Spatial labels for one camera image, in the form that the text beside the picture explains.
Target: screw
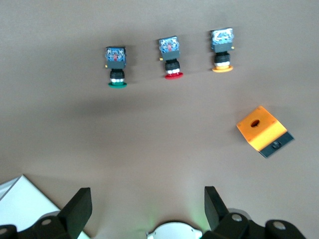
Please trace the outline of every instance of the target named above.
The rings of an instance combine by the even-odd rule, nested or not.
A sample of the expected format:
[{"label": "screw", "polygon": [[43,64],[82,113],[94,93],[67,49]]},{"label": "screw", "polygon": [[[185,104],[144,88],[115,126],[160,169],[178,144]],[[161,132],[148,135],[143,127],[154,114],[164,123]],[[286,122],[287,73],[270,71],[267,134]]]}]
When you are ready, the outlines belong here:
[{"label": "screw", "polygon": [[8,231],[7,228],[0,229],[0,235],[5,234]]},{"label": "screw", "polygon": [[241,216],[240,215],[238,215],[238,214],[233,214],[232,216],[231,216],[231,218],[234,220],[234,221],[237,221],[237,222],[241,222],[243,219],[241,218]]},{"label": "screw", "polygon": [[44,221],[42,221],[42,226],[45,226],[45,225],[48,225],[48,224],[50,224],[51,223],[51,219],[46,219],[46,220],[44,220]]},{"label": "screw", "polygon": [[281,148],[281,146],[282,146],[281,143],[278,141],[273,142],[273,145],[271,145],[271,147],[274,149],[279,149]]},{"label": "screw", "polygon": [[274,222],[273,225],[275,228],[277,228],[279,230],[286,230],[285,225],[281,222]]}]

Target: electrical component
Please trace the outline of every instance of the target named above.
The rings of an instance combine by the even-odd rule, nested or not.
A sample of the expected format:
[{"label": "electrical component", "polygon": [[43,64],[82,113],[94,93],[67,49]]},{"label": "electrical component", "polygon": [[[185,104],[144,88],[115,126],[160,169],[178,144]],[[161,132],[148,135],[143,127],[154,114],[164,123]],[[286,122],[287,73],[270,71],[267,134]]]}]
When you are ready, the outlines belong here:
[{"label": "electrical component", "polygon": [[223,28],[211,32],[211,49],[216,53],[214,72],[222,73],[233,69],[230,65],[230,55],[227,51],[233,50],[233,29]]},{"label": "electrical component", "polygon": [[106,47],[106,65],[105,68],[111,68],[110,83],[112,88],[126,87],[125,74],[123,69],[126,66],[126,50],[124,46],[108,46]]},{"label": "electrical component", "polygon": [[237,123],[247,142],[265,158],[272,155],[294,138],[264,107],[258,106]]},{"label": "electrical component", "polygon": [[159,60],[166,61],[165,70],[167,75],[165,78],[168,80],[181,78],[183,73],[180,71],[180,65],[177,61],[177,58],[179,58],[180,55],[177,36],[160,39],[159,49],[162,55]]}]

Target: orange box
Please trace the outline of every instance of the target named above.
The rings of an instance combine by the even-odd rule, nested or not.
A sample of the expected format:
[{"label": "orange box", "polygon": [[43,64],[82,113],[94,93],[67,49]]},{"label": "orange box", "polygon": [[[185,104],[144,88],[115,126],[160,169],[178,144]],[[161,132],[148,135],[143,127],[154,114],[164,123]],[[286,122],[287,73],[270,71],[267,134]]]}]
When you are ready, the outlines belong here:
[{"label": "orange box", "polygon": [[247,142],[264,157],[293,140],[287,129],[264,107],[258,106],[237,123]]}]

